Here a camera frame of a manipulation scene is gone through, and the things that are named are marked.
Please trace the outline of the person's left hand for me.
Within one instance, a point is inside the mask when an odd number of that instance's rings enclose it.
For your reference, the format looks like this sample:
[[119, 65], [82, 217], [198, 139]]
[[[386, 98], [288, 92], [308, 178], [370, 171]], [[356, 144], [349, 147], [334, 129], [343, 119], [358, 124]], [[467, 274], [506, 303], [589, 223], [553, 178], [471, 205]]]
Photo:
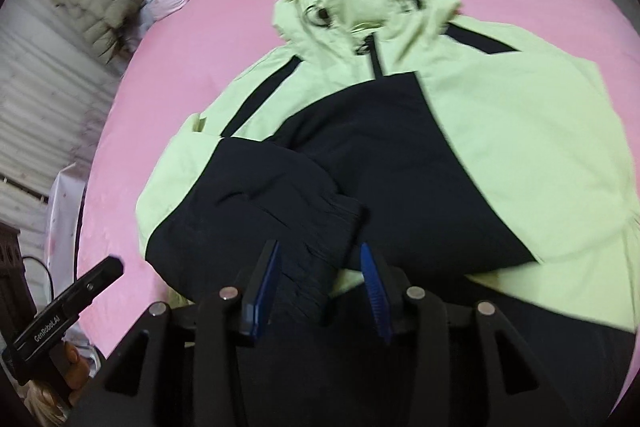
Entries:
[[36, 372], [35, 385], [45, 403], [74, 405], [90, 381], [88, 361], [73, 343], [63, 341], [53, 349], [53, 355], [42, 360]]

